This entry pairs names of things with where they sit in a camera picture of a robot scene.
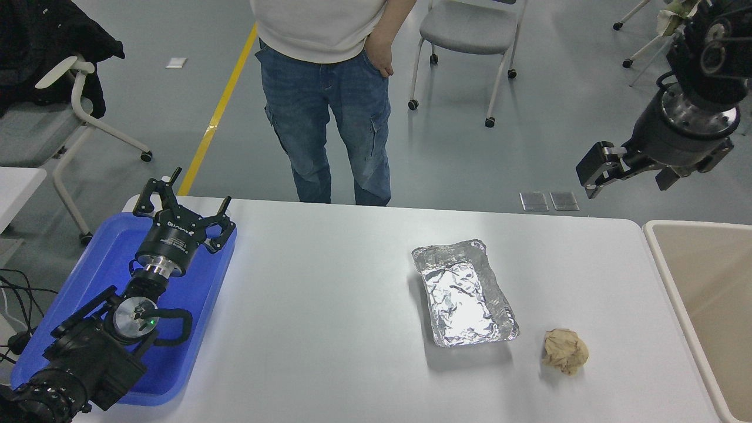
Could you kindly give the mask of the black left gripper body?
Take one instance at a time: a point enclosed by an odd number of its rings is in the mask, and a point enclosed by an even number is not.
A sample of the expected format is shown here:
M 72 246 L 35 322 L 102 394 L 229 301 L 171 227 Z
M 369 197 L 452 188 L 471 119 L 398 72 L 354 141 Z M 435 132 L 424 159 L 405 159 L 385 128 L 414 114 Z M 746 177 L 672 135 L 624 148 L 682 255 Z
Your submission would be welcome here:
M 136 252 L 136 260 L 169 268 L 170 276 L 185 276 L 199 244 L 206 239 L 205 228 L 199 227 L 202 216 L 196 213 L 156 213 L 153 224 Z

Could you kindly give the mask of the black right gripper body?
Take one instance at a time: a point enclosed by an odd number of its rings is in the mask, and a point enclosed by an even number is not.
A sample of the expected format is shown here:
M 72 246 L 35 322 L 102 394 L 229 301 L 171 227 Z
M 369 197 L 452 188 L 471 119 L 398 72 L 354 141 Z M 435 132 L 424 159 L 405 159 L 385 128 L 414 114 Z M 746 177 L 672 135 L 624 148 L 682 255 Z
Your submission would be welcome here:
M 709 172 L 733 150 L 735 130 L 735 108 L 711 113 L 652 100 L 626 142 L 626 165 L 640 171 L 672 167 L 681 177 Z

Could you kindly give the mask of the person's left hand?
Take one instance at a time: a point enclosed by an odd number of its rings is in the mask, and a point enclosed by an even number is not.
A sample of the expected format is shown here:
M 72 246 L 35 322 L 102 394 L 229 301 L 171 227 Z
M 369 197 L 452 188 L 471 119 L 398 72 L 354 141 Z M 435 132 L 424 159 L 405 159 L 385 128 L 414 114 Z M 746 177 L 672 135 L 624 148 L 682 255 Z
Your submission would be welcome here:
M 395 33 L 386 26 L 376 26 L 370 35 L 366 38 L 364 49 L 376 70 L 384 78 L 393 75 L 392 67 L 392 45 L 395 39 Z

